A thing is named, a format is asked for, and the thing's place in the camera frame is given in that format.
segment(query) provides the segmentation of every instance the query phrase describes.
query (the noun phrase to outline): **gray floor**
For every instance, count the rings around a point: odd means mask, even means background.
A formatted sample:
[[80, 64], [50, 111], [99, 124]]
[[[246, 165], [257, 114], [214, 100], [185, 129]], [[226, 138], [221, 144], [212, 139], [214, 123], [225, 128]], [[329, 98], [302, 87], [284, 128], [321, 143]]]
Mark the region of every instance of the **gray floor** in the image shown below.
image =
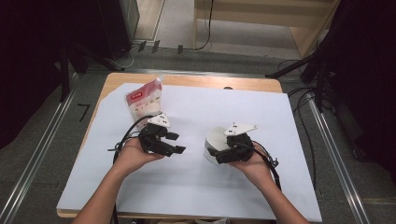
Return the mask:
[[[134, 53], [134, 66], [127, 69], [166, 69], [219, 73], [239, 73], [243, 77], [262, 77], [263, 74], [277, 70], [283, 59], [257, 56], [240, 56], [208, 52], [185, 52], [177, 55], [172, 50], [160, 50], [151, 54], [149, 50]], [[43, 160], [32, 186], [29, 188], [13, 223], [68, 223], [69, 219], [59, 218], [55, 206], [73, 167], [83, 135], [87, 129], [92, 111], [100, 90], [106, 79], [106, 71], [101, 65], [90, 63], [90, 71], [81, 75], [73, 101], [65, 114], [64, 120], [56, 133], [49, 151]], [[284, 92], [301, 87], [295, 71], [281, 79]], [[3, 207], [26, 162], [45, 131], [46, 125], [60, 97], [60, 90], [49, 96], [46, 103], [35, 113], [22, 130], [18, 138], [9, 146], [0, 150], [0, 206]], [[290, 99], [295, 106], [299, 96]], [[80, 118], [84, 107], [91, 105], [82, 122]], [[324, 146], [318, 126], [313, 119], [309, 106], [302, 107], [304, 121], [308, 126], [315, 150], [317, 166], [317, 197], [323, 223], [354, 223], [345, 193], [332, 166], [329, 154]], [[389, 179], [389, 174], [376, 163], [355, 161], [350, 152], [350, 145], [345, 138], [337, 118], [326, 112], [326, 118], [332, 133], [341, 149], [343, 158], [353, 181], [364, 201], [364, 206], [373, 223], [393, 223], [396, 203], [396, 189]], [[312, 174], [311, 152], [301, 122], [296, 116], [296, 125], [300, 134], [307, 165]]]

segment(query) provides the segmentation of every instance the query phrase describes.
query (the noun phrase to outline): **wooden table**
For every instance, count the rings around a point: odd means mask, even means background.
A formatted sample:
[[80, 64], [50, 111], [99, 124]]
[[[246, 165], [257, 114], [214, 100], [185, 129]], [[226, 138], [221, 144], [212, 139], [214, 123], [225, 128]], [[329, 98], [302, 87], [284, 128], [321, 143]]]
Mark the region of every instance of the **wooden table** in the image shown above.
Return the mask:
[[[195, 0], [197, 20], [209, 19], [212, 0]], [[328, 29], [340, 0], [215, 0], [212, 20], [289, 26], [301, 57], [308, 55], [323, 30]]]
[[[84, 146], [87, 135], [90, 131], [92, 121], [95, 118], [96, 111], [99, 107], [100, 101], [104, 99], [109, 93], [114, 91], [117, 87], [123, 83], [148, 83], [155, 79], [158, 75], [152, 74], [127, 74], [127, 73], [112, 73], [108, 75], [105, 85], [98, 99], [98, 104], [93, 112], [90, 125], [85, 133], [84, 140], [81, 147]], [[163, 85], [175, 85], [175, 86], [188, 86], [188, 87], [205, 87], [205, 88], [217, 88], [223, 89], [225, 87], [231, 87], [235, 90], [246, 90], [246, 91], [270, 91], [270, 92], [282, 92], [280, 83], [275, 79], [266, 78], [241, 78], [241, 77], [210, 77], [210, 76], [181, 76], [181, 75], [164, 75]], [[78, 211], [57, 209], [59, 217], [75, 217]], [[155, 216], [152, 218], [172, 218], [167, 216]]]

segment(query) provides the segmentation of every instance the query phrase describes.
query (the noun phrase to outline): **red and white package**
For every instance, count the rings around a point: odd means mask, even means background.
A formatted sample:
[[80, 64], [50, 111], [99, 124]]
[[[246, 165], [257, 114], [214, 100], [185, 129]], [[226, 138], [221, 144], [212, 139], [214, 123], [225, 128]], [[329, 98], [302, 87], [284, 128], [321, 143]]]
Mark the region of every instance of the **red and white package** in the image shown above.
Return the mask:
[[[145, 84], [141, 88], [131, 91], [125, 95], [126, 103], [131, 111], [134, 121], [146, 116], [156, 116], [161, 114], [161, 93], [163, 90], [163, 77]], [[136, 125], [138, 130], [146, 126], [147, 120]]]

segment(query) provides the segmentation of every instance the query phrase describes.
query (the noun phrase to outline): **hand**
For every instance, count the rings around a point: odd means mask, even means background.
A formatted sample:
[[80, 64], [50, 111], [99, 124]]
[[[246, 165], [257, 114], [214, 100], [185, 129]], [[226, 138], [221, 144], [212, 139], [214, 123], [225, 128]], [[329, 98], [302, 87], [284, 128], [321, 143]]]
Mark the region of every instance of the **hand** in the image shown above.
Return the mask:
[[156, 153], [146, 153], [138, 138], [132, 138], [125, 146], [114, 163], [112, 170], [118, 171], [123, 177], [144, 166], [146, 163], [162, 159], [164, 156]]
[[[253, 146], [259, 150], [263, 155], [267, 156], [262, 148], [253, 143]], [[271, 172], [262, 157], [256, 152], [248, 161], [234, 161], [229, 163], [231, 166], [242, 171], [247, 179], [257, 188], [265, 184], [274, 184]]]

